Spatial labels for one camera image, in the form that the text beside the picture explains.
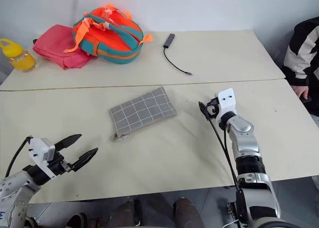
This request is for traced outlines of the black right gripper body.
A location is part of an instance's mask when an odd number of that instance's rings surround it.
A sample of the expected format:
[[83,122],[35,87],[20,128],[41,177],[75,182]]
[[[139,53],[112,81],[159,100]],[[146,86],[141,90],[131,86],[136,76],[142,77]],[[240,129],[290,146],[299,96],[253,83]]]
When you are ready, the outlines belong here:
[[209,119],[216,119],[219,114],[219,99],[218,97],[213,98],[206,104],[206,114]]

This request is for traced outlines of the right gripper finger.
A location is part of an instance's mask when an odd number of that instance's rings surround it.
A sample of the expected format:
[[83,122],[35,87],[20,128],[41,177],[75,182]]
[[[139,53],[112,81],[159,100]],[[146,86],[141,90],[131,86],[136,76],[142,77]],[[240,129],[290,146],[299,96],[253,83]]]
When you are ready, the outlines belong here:
[[208,113],[207,113],[207,107],[204,103],[202,102],[198,102],[200,111],[203,113],[203,115],[205,116],[206,119],[208,119]]

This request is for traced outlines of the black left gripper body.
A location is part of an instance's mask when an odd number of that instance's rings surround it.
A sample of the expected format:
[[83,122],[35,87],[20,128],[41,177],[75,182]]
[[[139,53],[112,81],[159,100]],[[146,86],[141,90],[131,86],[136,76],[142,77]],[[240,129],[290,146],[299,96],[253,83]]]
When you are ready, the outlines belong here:
[[48,169],[55,175],[62,175],[65,172],[70,172],[73,170],[73,165],[67,163],[64,156],[59,152],[54,152],[53,159],[48,161]]

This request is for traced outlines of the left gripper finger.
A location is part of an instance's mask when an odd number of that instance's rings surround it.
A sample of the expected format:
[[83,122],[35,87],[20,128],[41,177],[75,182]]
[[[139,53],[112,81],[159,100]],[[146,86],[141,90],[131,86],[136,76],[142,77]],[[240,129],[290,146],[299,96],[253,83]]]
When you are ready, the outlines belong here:
[[78,171],[84,165],[86,165],[97,153],[98,148],[91,149],[81,155],[79,159],[72,164],[72,171]]
[[82,136],[82,134],[74,134],[71,135],[67,138],[62,139],[61,141],[57,142],[54,146],[55,146],[55,150],[56,151],[60,151],[64,148],[67,148],[69,146],[71,146],[72,144],[74,144],[80,137]]

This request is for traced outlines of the bystander bare hand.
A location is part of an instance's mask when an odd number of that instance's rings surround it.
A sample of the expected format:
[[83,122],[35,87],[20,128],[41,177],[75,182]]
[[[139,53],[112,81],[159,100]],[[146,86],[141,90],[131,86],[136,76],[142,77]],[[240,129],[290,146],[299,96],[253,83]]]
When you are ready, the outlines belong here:
[[307,103],[309,87],[308,86],[291,86],[297,97],[303,102]]

